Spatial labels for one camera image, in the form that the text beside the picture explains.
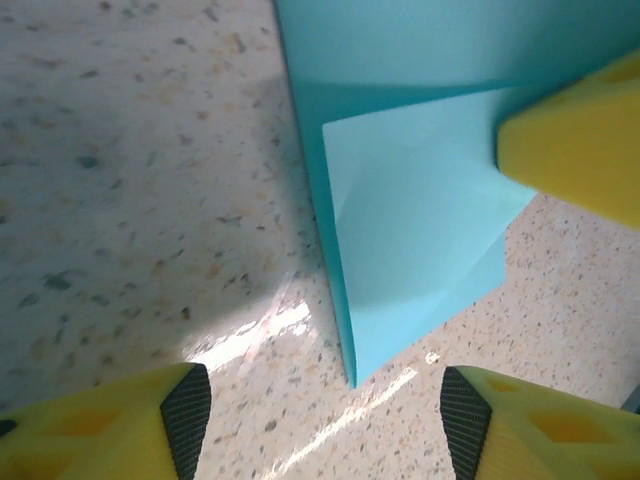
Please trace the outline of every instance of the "yellow plastic part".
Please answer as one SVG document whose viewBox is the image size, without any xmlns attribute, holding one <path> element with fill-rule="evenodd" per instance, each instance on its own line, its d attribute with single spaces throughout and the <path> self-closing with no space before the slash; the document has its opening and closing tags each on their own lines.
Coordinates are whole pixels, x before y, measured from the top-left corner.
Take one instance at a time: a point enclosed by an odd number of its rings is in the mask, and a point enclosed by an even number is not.
<svg viewBox="0 0 640 480">
<path fill-rule="evenodd" d="M 490 405 L 477 480 L 638 480 L 640 415 L 476 367 Z"/>
<path fill-rule="evenodd" d="M 508 119 L 505 175 L 640 228 L 640 49 Z"/>
<path fill-rule="evenodd" d="M 1 480 L 176 480 L 160 404 L 183 363 L 0 416 Z"/>
</svg>

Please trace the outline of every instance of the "speckled floor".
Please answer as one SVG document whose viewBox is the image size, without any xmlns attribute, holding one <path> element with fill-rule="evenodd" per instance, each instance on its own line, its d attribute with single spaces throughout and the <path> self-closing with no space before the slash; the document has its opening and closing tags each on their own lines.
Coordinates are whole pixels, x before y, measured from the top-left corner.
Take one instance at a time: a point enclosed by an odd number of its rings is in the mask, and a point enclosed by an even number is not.
<svg viewBox="0 0 640 480">
<path fill-rule="evenodd" d="M 0 411 L 197 360 L 199 479 L 440 479 L 444 365 L 616 406 L 640 380 L 638 234 L 539 196 L 507 284 L 350 390 L 270 2 L 0 21 Z"/>
</svg>

